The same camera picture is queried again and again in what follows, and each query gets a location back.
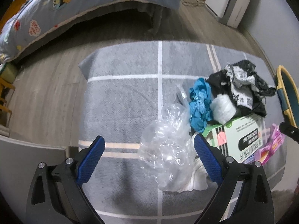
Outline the clear plastic bag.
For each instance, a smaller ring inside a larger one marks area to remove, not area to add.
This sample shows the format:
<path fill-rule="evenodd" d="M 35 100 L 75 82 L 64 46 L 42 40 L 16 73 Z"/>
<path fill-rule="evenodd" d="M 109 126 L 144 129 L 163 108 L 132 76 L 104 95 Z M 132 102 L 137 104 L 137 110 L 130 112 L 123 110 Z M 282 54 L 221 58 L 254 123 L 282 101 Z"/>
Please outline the clear plastic bag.
<path fill-rule="evenodd" d="M 141 135 L 138 159 L 143 173 L 158 188 L 183 192 L 192 178 L 196 152 L 191 144 L 187 94 L 177 86 L 179 103 L 162 107 L 161 117 L 152 121 Z"/>

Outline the blue face mask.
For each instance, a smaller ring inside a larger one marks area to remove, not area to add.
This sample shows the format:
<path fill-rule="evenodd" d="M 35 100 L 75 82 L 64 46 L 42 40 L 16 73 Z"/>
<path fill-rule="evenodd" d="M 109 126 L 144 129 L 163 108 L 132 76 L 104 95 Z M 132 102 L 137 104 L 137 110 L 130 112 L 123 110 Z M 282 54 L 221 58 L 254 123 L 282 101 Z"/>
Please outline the blue face mask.
<path fill-rule="evenodd" d="M 206 79 L 198 78 L 193 87 L 189 88 L 190 123 L 194 131 L 202 133 L 209 121 L 213 120 L 211 87 Z"/>

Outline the white foam wad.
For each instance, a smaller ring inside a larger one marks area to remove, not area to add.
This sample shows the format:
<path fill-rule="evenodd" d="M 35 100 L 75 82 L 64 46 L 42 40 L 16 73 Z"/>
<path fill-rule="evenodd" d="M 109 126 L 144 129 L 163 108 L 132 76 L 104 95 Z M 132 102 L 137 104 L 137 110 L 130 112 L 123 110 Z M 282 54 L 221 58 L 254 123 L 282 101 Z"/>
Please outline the white foam wad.
<path fill-rule="evenodd" d="M 226 94 L 219 94 L 210 105 L 213 119 L 220 124 L 226 124 L 236 114 L 237 109 Z"/>

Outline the grey plaid rug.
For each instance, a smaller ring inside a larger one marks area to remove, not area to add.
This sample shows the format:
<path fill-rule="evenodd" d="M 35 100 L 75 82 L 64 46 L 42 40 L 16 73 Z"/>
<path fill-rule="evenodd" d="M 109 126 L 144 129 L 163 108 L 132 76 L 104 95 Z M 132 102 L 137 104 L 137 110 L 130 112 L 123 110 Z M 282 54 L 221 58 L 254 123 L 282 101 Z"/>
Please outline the grey plaid rug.
<path fill-rule="evenodd" d="M 249 60 L 269 85 L 265 62 L 253 55 L 203 43 L 147 41 L 99 49 L 79 67 L 87 80 L 79 147 L 97 136 L 105 151 L 83 191 L 105 223 L 194 223 L 217 185 L 203 191 L 162 192 L 138 161 L 143 130 L 175 103 L 176 87 L 188 91 L 227 63 Z"/>

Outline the white tissue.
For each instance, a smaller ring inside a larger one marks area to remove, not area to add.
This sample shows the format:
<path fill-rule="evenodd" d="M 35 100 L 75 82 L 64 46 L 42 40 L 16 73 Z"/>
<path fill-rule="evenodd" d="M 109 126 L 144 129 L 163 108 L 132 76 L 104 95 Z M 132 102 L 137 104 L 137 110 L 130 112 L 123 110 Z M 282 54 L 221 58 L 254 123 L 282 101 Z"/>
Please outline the white tissue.
<path fill-rule="evenodd" d="M 193 172 L 191 178 L 177 192 L 181 193 L 184 191 L 206 190 L 208 188 L 207 176 L 207 171 L 203 166 L 201 159 L 198 156 L 196 156 L 194 159 Z"/>

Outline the green white medicine box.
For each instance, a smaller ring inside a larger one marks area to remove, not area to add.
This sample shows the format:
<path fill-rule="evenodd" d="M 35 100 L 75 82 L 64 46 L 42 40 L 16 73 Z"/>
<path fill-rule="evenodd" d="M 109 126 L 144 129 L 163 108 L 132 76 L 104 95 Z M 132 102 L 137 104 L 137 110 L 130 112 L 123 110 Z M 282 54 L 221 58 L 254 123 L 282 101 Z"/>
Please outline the green white medicine box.
<path fill-rule="evenodd" d="M 207 142 L 220 150 L 224 156 L 231 156 L 238 162 L 244 162 L 262 145 L 263 118 L 251 114 L 205 128 L 202 133 Z"/>

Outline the pink wrapper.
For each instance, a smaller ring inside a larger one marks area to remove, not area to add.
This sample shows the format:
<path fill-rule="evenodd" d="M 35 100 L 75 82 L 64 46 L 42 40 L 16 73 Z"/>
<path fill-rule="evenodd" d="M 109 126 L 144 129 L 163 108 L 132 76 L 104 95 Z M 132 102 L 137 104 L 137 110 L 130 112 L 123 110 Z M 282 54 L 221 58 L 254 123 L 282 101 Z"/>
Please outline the pink wrapper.
<path fill-rule="evenodd" d="M 285 139 L 285 135 L 280 132 L 279 126 L 276 124 L 272 124 L 270 133 L 271 135 L 268 138 L 265 147 L 258 149 L 248 159 L 243 161 L 243 163 L 249 164 L 253 163 L 254 161 L 259 161 L 262 165 L 265 165 L 269 161 L 279 147 L 283 145 Z"/>

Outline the black white plastic bag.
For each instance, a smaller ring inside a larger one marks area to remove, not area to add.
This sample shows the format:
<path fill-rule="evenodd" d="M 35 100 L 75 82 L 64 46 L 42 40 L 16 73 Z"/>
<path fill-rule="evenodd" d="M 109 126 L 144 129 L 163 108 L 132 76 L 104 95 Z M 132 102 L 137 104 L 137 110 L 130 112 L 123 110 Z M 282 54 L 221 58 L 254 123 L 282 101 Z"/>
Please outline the black white plastic bag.
<path fill-rule="evenodd" d="M 263 98 L 275 95 L 274 86 L 269 86 L 255 71 L 256 65 L 249 60 L 227 63 L 224 69 L 213 73 L 206 80 L 214 96 L 228 95 L 240 116 L 256 114 L 266 117 Z"/>

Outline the bed with blue duvet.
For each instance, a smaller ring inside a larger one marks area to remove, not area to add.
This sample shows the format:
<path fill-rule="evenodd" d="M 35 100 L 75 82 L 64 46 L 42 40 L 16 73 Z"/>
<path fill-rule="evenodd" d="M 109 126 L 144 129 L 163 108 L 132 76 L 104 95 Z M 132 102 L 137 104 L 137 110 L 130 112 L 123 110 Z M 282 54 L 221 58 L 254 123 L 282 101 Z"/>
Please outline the bed with blue duvet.
<path fill-rule="evenodd" d="M 1 63 L 15 60 L 58 27 L 97 8 L 138 1 L 178 9 L 180 0 L 29 0 L 1 31 Z"/>

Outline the wooden shelf at left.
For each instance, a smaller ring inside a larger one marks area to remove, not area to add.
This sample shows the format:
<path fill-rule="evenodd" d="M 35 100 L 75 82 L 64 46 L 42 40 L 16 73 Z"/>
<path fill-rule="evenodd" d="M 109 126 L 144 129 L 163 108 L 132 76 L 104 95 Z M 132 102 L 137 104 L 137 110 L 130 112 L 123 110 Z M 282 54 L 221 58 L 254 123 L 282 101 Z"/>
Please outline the wooden shelf at left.
<path fill-rule="evenodd" d="M 1 64 L 1 125 L 6 127 L 12 115 L 9 103 L 16 89 L 13 83 L 18 72 L 19 70 L 12 63 Z"/>

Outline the teal yellow trash bin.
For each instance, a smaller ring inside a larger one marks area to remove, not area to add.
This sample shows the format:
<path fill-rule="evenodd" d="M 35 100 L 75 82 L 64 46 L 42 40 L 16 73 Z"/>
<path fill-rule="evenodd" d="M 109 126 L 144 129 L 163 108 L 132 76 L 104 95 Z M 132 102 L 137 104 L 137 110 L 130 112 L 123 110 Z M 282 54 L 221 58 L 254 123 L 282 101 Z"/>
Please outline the teal yellow trash bin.
<path fill-rule="evenodd" d="M 298 88 L 283 65 L 279 65 L 276 71 L 276 89 L 285 118 L 298 128 Z"/>

